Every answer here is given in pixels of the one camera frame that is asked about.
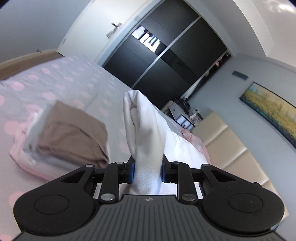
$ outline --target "pink pillow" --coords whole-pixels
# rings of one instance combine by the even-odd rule
[[[183,138],[185,140],[189,141],[195,147],[195,149],[197,149],[201,154],[203,154],[209,164],[212,164],[211,160],[210,160],[209,153],[208,153],[205,145],[203,144],[202,140],[199,139],[197,136],[192,135],[192,133],[190,131],[184,129],[183,127],[180,127],[180,130],[183,134]]]

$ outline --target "beige leather headboard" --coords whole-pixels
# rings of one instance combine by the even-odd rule
[[[212,165],[249,182],[260,183],[279,196],[250,151],[215,112],[209,114],[191,132],[205,144]],[[289,213],[285,206],[283,219],[287,216]]]

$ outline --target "painting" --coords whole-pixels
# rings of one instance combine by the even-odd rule
[[[240,100],[268,120],[296,148],[296,108],[253,82]]]

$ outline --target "gray ribbed panel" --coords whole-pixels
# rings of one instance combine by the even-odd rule
[[[283,241],[275,233],[260,237],[235,237],[212,227],[195,206],[177,202],[175,196],[125,195],[102,206],[84,227],[59,237],[23,233],[16,241]]]

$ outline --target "bed sheet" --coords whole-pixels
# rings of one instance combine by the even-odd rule
[[[20,123],[44,105],[61,100],[103,121],[108,131],[111,162],[126,162],[130,152],[123,96],[130,89],[81,55],[43,63],[0,82],[0,240],[10,241],[20,232],[13,216],[17,198],[46,183],[22,170],[8,155]],[[181,135],[178,125],[158,111],[172,131]]]

